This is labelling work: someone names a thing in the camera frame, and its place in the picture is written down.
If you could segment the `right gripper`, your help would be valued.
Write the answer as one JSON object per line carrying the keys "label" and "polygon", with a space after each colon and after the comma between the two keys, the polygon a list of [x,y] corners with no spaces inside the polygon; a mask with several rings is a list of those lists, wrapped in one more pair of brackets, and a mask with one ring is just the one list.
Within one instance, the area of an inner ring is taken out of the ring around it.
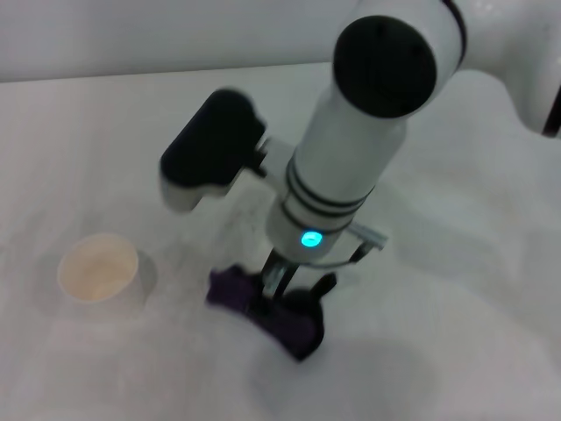
{"label": "right gripper", "polygon": [[[270,299],[281,298],[299,266],[273,249],[261,270],[263,296]],[[325,274],[308,291],[308,301],[320,303],[336,286],[337,275],[333,272]]]}

